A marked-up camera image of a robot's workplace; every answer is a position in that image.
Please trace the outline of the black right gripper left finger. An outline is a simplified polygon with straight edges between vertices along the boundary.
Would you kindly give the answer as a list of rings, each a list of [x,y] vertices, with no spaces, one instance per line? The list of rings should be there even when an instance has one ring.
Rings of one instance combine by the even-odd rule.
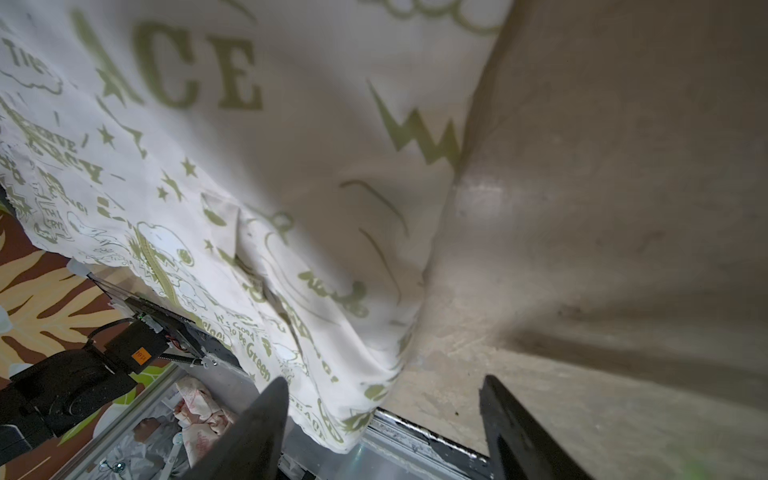
[[[272,381],[185,479],[275,479],[286,429],[289,387]]]

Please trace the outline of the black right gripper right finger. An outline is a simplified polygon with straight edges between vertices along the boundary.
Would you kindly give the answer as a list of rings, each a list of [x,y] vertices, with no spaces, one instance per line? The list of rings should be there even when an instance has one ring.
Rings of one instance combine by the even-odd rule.
[[[479,393],[489,463],[495,479],[590,479],[494,375]]]

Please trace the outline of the white green printed jacket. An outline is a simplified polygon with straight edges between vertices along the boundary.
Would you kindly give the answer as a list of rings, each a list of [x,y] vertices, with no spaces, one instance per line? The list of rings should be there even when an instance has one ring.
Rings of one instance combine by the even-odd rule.
[[[350,451],[403,370],[509,1],[5,1],[1,181]]]

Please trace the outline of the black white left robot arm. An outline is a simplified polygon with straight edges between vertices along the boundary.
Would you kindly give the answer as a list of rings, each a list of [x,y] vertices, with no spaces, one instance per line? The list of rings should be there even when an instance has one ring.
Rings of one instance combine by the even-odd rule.
[[[1,390],[1,463],[60,438],[104,405],[131,392],[134,377],[168,349],[161,327],[134,321],[104,347],[89,336],[14,375]]]

